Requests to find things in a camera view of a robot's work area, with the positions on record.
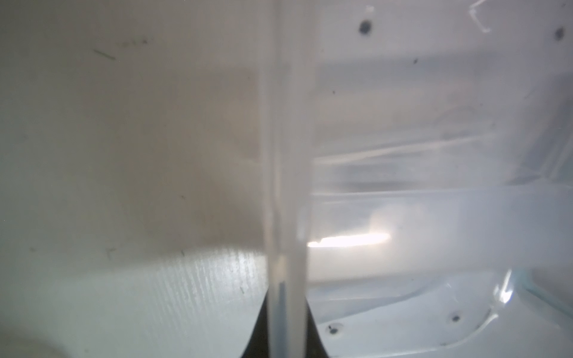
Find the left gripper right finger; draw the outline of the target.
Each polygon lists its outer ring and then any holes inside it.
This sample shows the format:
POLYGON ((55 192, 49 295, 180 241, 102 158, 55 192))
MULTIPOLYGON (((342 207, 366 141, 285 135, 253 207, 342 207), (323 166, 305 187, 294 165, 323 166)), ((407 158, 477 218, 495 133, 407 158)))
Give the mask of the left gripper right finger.
POLYGON ((306 358, 329 358, 319 335, 316 322, 314 321, 310 305, 307 304, 307 342, 306 358))

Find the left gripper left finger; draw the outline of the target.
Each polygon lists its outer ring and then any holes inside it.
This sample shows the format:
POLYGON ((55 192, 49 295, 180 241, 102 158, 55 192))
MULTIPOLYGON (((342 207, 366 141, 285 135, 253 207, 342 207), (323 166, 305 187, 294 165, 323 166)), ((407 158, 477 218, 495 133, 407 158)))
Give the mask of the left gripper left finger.
POLYGON ((241 358, 269 358, 267 301, 268 293, 265 294, 252 335, 241 358))

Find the clear lunch box teal seal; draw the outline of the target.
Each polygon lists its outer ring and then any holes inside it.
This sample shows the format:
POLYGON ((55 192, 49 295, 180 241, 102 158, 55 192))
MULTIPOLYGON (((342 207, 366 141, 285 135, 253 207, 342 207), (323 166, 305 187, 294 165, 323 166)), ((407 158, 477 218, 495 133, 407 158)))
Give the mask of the clear lunch box teal seal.
POLYGON ((260 1, 271 357, 319 280, 572 261, 570 1, 260 1))

